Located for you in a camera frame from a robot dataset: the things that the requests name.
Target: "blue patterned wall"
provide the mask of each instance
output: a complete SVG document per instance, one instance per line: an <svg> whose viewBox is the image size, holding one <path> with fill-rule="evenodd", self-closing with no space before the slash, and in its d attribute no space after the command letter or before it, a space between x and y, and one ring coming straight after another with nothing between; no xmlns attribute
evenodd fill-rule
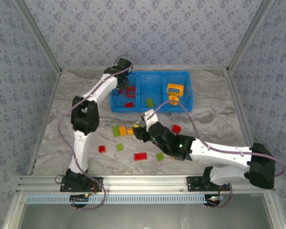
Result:
<svg viewBox="0 0 286 229"><path fill-rule="evenodd" d="M0 0L0 228L27 173L56 75L12 0Z"/></svg>
<svg viewBox="0 0 286 229"><path fill-rule="evenodd" d="M62 68L227 66L260 0L26 0Z"/></svg>
<svg viewBox="0 0 286 229"><path fill-rule="evenodd" d="M286 0L276 0L234 72L251 133L286 163ZM276 179L286 210L286 174Z"/></svg>

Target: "yellow lego brick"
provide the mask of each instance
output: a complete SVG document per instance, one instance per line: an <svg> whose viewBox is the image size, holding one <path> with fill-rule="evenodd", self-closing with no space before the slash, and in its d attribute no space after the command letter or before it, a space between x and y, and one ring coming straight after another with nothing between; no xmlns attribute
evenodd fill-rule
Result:
<svg viewBox="0 0 286 229"><path fill-rule="evenodd" d="M127 133L129 135L133 135L133 128L132 127L128 128Z"/></svg>
<svg viewBox="0 0 286 229"><path fill-rule="evenodd" d="M172 92L170 89L176 89L179 90L178 92ZM184 86L179 85L179 84L173 84L173 83L168 83L167 84L167 94L168 95L174 95L174 96L183 96L184 93Z"/></svg>
<svg viewBox="0 0 286 229"><path fill-rule="evenodd" d="M168 97L169 100L175 100L175 101L179 101L179 98L177 96L174 96L174 95L170 95ZM177 102L169 102L170 104L173 104L173 105L177 105L178 103Z"/></svg>
<svg viewBox="0 0 286 229"><path fill-rule="evenodd" d="M120 126L119 130L120 130L120 135L121 136L126 136L126 128L125 128L125 126Z"/></svg>

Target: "red lego brick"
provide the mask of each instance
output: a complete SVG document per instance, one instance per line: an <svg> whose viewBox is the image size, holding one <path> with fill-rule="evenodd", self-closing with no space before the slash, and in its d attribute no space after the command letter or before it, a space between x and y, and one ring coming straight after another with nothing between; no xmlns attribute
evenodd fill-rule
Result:
<svg viewBox="0 0 286 229"><path fill-rule="evenodd" d="M146 159L147 159L146 153L134 154L134 160L135 161L146 160Z"/></svg>
<svg viewBox="0 0 286 229"><path fill-rule="evenodd" d="M126 98L135 98L135 86L131 86L126 89Z"/></svg>
<svg viewBox="0 0 286 229"><path fill-rule="evenodd" d="M99 146L99 152L100 153L105 153L106 152L105 146Z"/></svg>
<svg viewBox="0 0 286 229"><path fill-rule="evenodd" d="M174 125L174 126L172 127L172 132L178 134L178 133L180 133L180 131L181 131L181 127L180 127L180 126Z"/></svg>
<svg viewBox="0 0 286 229"><path fill-rule="evenodd" d="M125 103L125 107L133 107L133 103Z"/></svg>

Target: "small green cube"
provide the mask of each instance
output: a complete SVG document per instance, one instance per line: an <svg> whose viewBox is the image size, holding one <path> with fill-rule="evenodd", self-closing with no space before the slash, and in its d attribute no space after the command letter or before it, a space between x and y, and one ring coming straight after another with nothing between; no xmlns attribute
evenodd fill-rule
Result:
<svg viewBox="0 0 286 229"><path fill-rule="evenodd" d="M123 147L122 144L117 144L117 145L116 145L116 149L117 149L118 151L121 151L121 150L124 150L124 147Z"/></svg>
<svg viewBox="0 0 286 229"><path fill-rule="evenodd" d="M148 107L153 107L153 100L151 98L146 99L146 102Z"/></svg>
<svg viewBox="0 0 286 229"><path fill-rule="evenodd" d="M121 135L120 135L120 129L119 129L119 127L118 127L117 125L113 126L113 127L112 127L112 130L113 130L113 136L114 136L114 137L119 137L119 136L121 136Z"/></svg>
<svg viewBox="0 0 286 229"><path fill-rule="evenodd" d="M162 153L159 153L156 155L158 161L162 161L164 159L164 156L162 155Z"/></svg>

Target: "blue bin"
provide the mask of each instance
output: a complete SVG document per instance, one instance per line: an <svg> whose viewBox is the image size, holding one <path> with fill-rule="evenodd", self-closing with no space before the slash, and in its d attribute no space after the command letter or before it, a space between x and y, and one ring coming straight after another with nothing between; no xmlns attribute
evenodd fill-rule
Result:
<svg viewBox="0 0 286 229"><path fill-rule="evenodd" d="M179 101L187 109L192 111L194 94L189 71L136 71L128 76L130 86L136 87L135 98L127 98L126 90L119 94L119 90L113 90L110 94L110 106L112 112L144 112L156 109L168 99L167 84L182 84L184 94ZM146 99L151 98L154 107L148 107ZM133 103L133 107L125 107L125 103ZM178 105L170 103L164 105L159 112L184 112Z"/></svg>

